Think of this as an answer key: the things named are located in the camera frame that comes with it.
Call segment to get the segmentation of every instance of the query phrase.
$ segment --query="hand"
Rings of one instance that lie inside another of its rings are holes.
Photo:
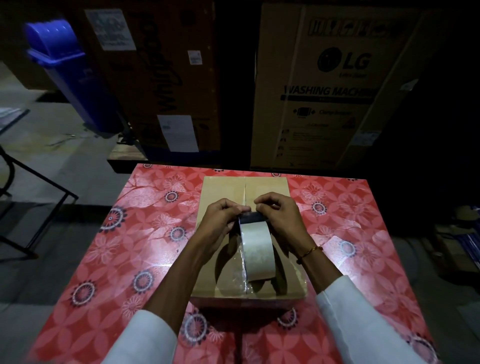
[[[269,192],[257,197],[254,203],[257,204],[257,211],[270,221],[278,243],[286,244],[297,258],[315,246],[293,198]]]
[[[202,246],[203,264],[217,251],[223,238],[232,230],[235,219],[242,212],[251,211],[250,206],[239,205],[226,198],[213,202],[207,207],[202,222],[190,241]]]

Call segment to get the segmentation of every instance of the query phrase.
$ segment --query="blue trash bin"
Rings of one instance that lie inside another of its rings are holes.
[[[118,133],[123,126],[115,98],[94,75],[66,20],[25,24],[30,59],[42,66],[86,124]]]

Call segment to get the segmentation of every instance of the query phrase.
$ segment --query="bracelet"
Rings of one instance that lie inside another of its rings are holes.
[[[304,255],[302,255],[300,258],[297,259],[297,264],[301,264],[301,260],[316,249],[323,250],[323,248],[321,246],[314,246],[312,249],[310,249]]]

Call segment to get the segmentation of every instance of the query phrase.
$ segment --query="concrete floor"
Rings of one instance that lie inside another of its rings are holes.
[[[0,136],[4,149],[21,162],[79,195],[68,200],[49,226],[36,252],[37,260],[0,263],[0,358],[18,363],[42,328],[70,276],[115,203],[128,175],[115,174],[106,162],[116,139],[86,131],[70,104],[37,103],[39,91],[25,90],[0,62],[0,107],[25,107],[30,113]],[[71,133],[79,138],[52,146]],[[8,176],[0,160],[0,185]],[[14,206],[0,221],[0,234],[26,244],[61,197],[47,183],[17,169],[10,188]],[[0,213],[9,204],[0,200]],[[439,279],[418,239],[411,245],[394,238],[422,312],[445,363],[477,363],[480,342],[456,307],[480,301],[469,287]],[[0,259],[18,257],[0,245]]]

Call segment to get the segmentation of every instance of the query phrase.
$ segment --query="person's left hand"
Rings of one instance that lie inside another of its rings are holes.
[[[226,198],[207,207],[202,222],[190,241],[204,248],[206,263],[219,248],[222,240],[232,230],[235,218],[242,212],[251,211],[250,206],[239,205]]]

